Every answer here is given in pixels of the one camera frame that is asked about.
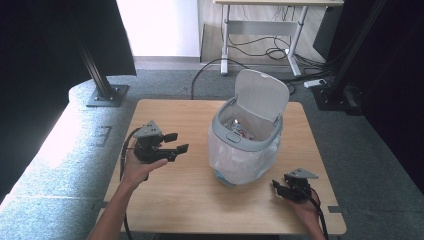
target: wooden table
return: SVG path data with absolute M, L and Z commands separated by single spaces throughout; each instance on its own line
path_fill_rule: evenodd
M 306 13 L 309 6 L 342 6 L 343 0 L 214 0 L 216 4 L 226 5 L 226 14 L 223 16 L 224 23 L 224 43 L 222 46 L 221 74 L 228 73 L 228 36 L 229 34 L 243 35 L 271 35 L 271 36 L 292 36 L 293 41 L 289 49 L 285 49 L 287 59 L 294 76 L 300 76 L 301 72 L 294 58 L 297 42 L 302 32 Z M 302 12 L 297 21 L 240 21 L 230 20 L 231 5 L 282 5 L 282 6 L 302 6 Z
M 127 211 L 132 231 L 156 233 L 302 234 L 305 229 L 271 180 L 302 167 L 319 176 L 309 183 L 319 193 L 329 234 L 346 231 L 343 216 L 329 212 L 338 206 L 314 137 L 299 103 L 290 102 L 283 114 L 282 145 L 276 163 L 257 181 L 232 189 L 220 183 L 208 162 L 207 132 L 223 101 L 141 100 L 128 134 L 154 120 L 163 134 L 177 132 L 172 148 L 189 143 L 188 152 L 155 170 L 134 192 Z M 105 201 L 119 184 L 119 161 Z

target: trash can lid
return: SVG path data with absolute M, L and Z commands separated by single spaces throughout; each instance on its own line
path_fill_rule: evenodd
M 290 96 L 283 82 L 251 69 L 237 75 L 235 94 L 240 107 L 272 122 L 282 115 Z

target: power strip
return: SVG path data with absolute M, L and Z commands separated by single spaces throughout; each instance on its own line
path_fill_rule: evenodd
M 318 79 L 318 80 L 307 81 L 303 85 L 305 86 L 305 88 L 310 88 L 315 86 L 324 86 L 325 84 L 327 84 L 327 81 L 325 81 L 324 79 Z

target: black stand base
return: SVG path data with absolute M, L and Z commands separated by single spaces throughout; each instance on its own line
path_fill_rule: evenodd
M 99 92 L 94 90 L 90 99 L 87 101 L 87 107 L 119 107 L 127 93 L 128 85 L 110 85 L 112 87 L 112 97 L 106 99 L 99 96 Z
M 314 94 L 315 102 L 319 110 L 324 111 L 345 111 L 348 115 L 362 115 L 361 108 L 357 104 L 356 92 L 354 88 L 346 88 L 341 99 L 330 99 L 330 88 L 327 87 L 312 87 L 311 91 Z

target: white wall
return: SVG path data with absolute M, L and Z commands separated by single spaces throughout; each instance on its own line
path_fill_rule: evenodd
M 133 56 L 200 57 L 197 0 L 117 0 Z

